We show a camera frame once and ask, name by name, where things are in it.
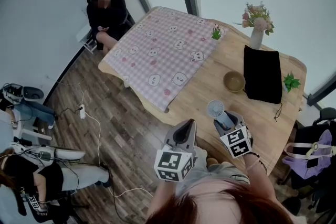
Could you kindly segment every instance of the wooden floor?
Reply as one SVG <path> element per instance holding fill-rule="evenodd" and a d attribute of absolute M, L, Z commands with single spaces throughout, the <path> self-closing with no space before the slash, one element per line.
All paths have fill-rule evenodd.
<path fill-rule="evenodd" d="M 59 84 L 47 105 L 57 114 L 66 108 L 76 110 L 82 102 L 82 89 L 85 111 L 101 125 L 100 160 L 112 171 L 116 194 L 136 187 L 154 194 L 159 181 L 153 169 L 156 150 L 162 147 L 170 127 L 149 114 L 132 90 L 124 88 L 120 79 L 100 72 L 97 66 L 101 59 L 100 52 L 92 55 L 85 50 L 62 80 L 64 84 L 79 82 L 80 87 Z M 73 114 L 67 110 L 59 117 L 54 129 L 46 130 L 53 136 L 52 145 L 86 151 L 81 161 L 98 164 L 99 125 L 95 120 L 88 116 L 81 120 L 79 112 Z M 210 145 L 201 147 L 217 157 Z M 283 177 L 286 170 L 287 167 L 279 162 L 270 175 L 272 182 Z M 280 201 L 297 194 L 288 186 L 275 185 L 275 189 Z M 90 205 L 89 209 L 76 209 L 82 220 L 90 224 L 123 223 L 116 215 L 113 197 L 107 189 L 94 185 L 79 190 L 73 197 L 79 204 Z M 135 190 L 116 198 L 116 204 L 124 219 L 144 223 L 150 200 L 146 192 Z M 309 222 L 312 223 L 315 219 L 313 212 L 303 213 L 311 214 Z"/>

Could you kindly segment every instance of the person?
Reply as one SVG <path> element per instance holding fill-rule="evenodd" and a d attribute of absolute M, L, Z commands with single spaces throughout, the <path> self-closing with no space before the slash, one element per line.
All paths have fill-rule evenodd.
<path fill-rule="evenodd" d="M 0 110 L 7 112 L 11 117 L 11 123 L 14 128 L 17 126 L 17 121 L 12 109 L 19 111 L 23 117 L 23 120 L 29 120 L 29 118 L 37 117 L 40 120 L 48 123 L 48 128 L 52 129 L 55 125 L 55 112 L 51 108 L 39 104 L 37 102 L 26 101 L 22 98 L 20 104 L 12 104 L 4 98 L 2 89 L 0 89 Z"/>
<path fill-rule="evenodd" d="M 125 0 L 88 0 L 87 14 L 97 49 L 104 54 L 130 28 Z"/>
<path fill-rule="evenodd" d="M 61 168 L 53 162 L 50 166 L 37 165 L 7 149 L 0 154 L 0 186 L 30 195 L 38 192 L 39 215 L 46 215 L 48 203 L 58 197 L 61 191 L 77 190 L 92 184 L 103 183 L 110 187 L 110 173 L 105 164 L 101 167 L 77 165 Z"/>
<path fill-rule="evenodd" d="M 199 147 L 195 151 L 195 166 L 183 182 L 159 183 L 146 224 L 306 223 L 277 200 L 256 154 L 243 155 L 246 176 L 231 163 L 206 160 L 207 152 Z"/>

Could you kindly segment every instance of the black bag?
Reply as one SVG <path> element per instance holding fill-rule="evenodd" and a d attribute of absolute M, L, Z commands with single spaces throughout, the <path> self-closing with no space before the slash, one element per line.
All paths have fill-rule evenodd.
<path fill-rule="evenodd" d="M 245 91 L 250 99 L 279 104 L 282 77 L 278 51 L 244 49 Z"/>

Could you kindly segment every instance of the purple bag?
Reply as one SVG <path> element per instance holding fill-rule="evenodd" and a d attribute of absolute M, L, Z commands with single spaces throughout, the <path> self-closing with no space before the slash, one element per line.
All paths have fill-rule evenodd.
<path fill-rule="evenodd" d="M 285 147 L 285 152 L 288 156 L 282 159 L 282 162 L 289 165 L 290 168 L 301 176 L 307 179 L 312 176 L 317 176 L 324 168 L 331 164 L 331 157 L 336 153 L 336 147 L 331 146 L 332 136 L 329 130 L 325 130 L 318 142 L 309 143 L 288 143 Z M 288 147 L 307 147 L 310 148 L 306 155 L 294 154 L 288 152 Z M 317 159 L 317 162 L 311 167 L 311 160 Z"/>

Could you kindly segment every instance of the flower vase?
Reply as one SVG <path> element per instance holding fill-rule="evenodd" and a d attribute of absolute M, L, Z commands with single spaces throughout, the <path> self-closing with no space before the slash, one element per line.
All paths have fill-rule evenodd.
<path fill-rule="evenodd" d="M 264 31 L 260 32 L 256 28 L 253 28 L 251 37 L 250 37 L 250 48 L 258 50 L 261 47 L 263 41 Z"/>

